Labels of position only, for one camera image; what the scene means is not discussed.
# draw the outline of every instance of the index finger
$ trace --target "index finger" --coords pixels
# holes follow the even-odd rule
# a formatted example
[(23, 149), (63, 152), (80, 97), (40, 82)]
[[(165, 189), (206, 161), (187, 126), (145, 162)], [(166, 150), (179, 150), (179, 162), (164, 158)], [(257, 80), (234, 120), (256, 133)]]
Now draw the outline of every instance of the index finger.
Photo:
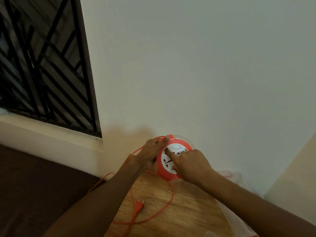
[(169, 158), (172, 160), (172, 162), (177, 166), (177, 164), (179, 163), (178, 157), (174, 153), (169, 151), (168, 148), (165, 149), (165, 153), (167, 156), (169, 156)]

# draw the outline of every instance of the hand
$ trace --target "hand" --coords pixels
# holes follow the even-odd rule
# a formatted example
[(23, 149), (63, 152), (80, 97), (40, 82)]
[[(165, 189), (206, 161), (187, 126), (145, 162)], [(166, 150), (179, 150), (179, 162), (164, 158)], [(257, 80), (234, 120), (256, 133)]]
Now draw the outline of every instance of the hand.
[(179, 157), (168, 149), (165, 149), (165, 153), (174, 163), (173, 169), (178, 176), (199, 187), (201, 187), (205, 178), (209, 178), (215, 172), (199, 150), (183, 151)]
[(152, 160), (157, 157), (162, 148), (164, 148), (168, 141), (170, 140), (170, 136), (167, 135), (161, 141), (160, 138), (150, 139), (143, 146), (141, 151), (136, 155), (136, 160), (141, 165), (146, 164), (147, 168), (152, 167)]

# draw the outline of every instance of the brown bed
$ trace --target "brown bed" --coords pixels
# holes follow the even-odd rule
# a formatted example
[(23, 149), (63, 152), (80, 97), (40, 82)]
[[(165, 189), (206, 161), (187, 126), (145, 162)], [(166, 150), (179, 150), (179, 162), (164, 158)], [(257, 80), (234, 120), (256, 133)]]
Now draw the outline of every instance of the brown bed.
[(41, 236), (98, 181), (0, 145), (0, 236)]

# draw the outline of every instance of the orange plug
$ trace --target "orange plug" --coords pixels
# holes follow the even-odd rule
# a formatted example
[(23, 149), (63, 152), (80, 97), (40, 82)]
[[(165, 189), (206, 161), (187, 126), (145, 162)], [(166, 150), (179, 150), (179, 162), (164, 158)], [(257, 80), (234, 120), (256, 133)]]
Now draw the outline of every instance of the orange plug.
[(137, 215), (140, 213), (143, 207), (144, 207), (144, 201), (140, 202), (140, 199), (139, 199), (135, 205), (134, 219), (137, 217)]

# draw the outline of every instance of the plastic bag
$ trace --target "plastic bag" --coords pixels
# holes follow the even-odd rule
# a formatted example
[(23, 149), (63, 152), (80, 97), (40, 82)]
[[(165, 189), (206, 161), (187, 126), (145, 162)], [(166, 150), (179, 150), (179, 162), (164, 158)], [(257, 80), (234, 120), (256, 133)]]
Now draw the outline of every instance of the plastic bag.
[[(229, 179), (231, 182), (262, 198), (262, 196), (259, 195), (259, 193), (250, 185), (250, 183), (242, 176), (240, 172), (218, 171), (218, 173)], [(253, 231), (253, 229), (251, 229), (251, 227), (249, 227), (245, 222), (243, 222), (243, 220), (240, 219), (233, 211), (231, 211), (218, 200), (216, 201), (236, 237), (258, 237), (256, 232)]]

